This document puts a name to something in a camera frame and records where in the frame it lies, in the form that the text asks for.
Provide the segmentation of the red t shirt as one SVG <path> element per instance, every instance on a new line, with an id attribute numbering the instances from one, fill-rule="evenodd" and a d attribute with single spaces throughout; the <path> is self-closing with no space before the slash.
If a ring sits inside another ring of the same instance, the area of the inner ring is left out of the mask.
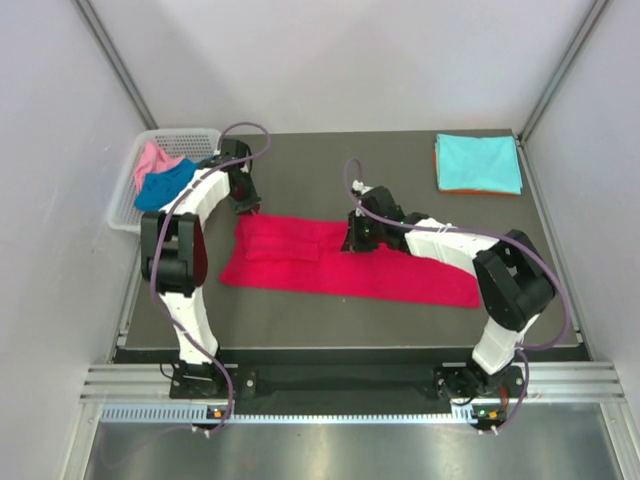
<path id="1" fill-rule="evenodd" d="M 228 286 L 372 298 L 476 309 L 472 274 L 386 246 L 341 250 L 345 222 L 258 214 L 242 217 L 235 247 L 219 275 Z"/>

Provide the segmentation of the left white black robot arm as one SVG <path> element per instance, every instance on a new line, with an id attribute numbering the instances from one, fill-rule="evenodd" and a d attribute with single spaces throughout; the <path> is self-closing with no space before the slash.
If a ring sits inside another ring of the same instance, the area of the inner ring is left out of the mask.
<path id="1" fill-rule="evenodd" d="M 226 200 L 237 215 L 259 211 L 250 147 L 223 139 L 216 153 L 199 162 L 187 158 L 161 173 L 149 173 L 135 206 L 140 222 L 141 274 L 171 315 L 179 341 L 172 381 L 216 396 L 226 387 L 225 370 L 215 365 L 219 343 L 211 331 L 203 286 L 208 274 L 204 226 Z"/>

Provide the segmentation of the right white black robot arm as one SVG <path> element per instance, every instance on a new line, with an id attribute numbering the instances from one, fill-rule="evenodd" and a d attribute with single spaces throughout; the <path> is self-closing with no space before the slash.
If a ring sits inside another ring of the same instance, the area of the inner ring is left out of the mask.
<path id="1" fill-rule="evenodd" d="M 369 253 L 384 245 L 406 255 L 435 260 L 477 281 L 489 315 L 470 360 L 440 381 L 441 394 L 472 400 L 499 389 L 516 349 L 556 295 L 547 270 L 535 259 L 529 237 L 511 230 L 503 238 L 458 233 L 456 228 L 420 213 L 405 214 L 390 191 L 355 180 L 350 194 L 343 249 Z"/>

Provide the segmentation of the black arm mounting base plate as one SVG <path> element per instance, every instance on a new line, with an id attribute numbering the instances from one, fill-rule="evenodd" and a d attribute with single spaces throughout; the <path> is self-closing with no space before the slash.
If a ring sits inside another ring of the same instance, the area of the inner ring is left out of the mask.
<path id="1" fill-rule="evenodd" d="M 254 365 L 228 370 L 236 401 L 273 399 L 283 394 L 316 392 L 320 401 L 333 394 L 414 394 L 426 401 L 504 399 L 522 392 L 524 374 L 517 366 L 487 376 L 476 367 L 428 364 L 396 365 Z"/>

